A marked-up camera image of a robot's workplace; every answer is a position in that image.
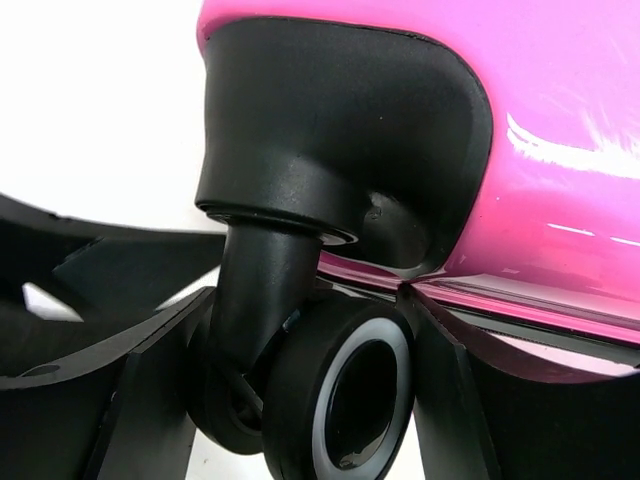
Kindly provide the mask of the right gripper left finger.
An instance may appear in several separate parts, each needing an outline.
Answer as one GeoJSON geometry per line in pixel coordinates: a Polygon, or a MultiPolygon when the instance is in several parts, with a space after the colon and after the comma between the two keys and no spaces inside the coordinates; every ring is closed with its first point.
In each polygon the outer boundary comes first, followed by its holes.
{"type": "Polygon", "coordinates": [[[4,479],[182,479],[195,438],[184,405],[202,288],[153,317],[1,379],[4,479]]]}

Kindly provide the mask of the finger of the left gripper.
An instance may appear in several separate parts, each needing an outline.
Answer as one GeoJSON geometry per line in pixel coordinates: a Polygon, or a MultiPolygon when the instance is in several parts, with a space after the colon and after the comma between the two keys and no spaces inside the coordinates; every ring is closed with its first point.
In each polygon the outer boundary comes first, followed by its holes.
{"type": "Polygon", "coordinates": [[[218,267],[222,233],[143,230],[1,199],[1,362],[41,365],[152,317],[218,267]]]}

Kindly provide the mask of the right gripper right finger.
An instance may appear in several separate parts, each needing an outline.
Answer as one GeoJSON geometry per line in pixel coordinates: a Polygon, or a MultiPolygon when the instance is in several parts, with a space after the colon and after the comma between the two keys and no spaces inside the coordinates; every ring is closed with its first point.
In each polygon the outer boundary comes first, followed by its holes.
{"type": "Polygon", "coordinates": [[[415,422],[428,479],[636,479],[639,375],[520,350],[410,285],[415,422]]]}

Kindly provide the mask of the pink hard-shell suitcase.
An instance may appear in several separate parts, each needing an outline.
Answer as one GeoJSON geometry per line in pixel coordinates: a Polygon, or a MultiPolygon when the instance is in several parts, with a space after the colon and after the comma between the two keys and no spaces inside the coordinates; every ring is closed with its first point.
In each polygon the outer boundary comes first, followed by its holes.
{"type": "Polygon", "coordinates": [[[197,41],[210,439],[276,479],[386,477],[416,427],[402,285],[639,375],[637,2],[206,1],[197,41]]]}

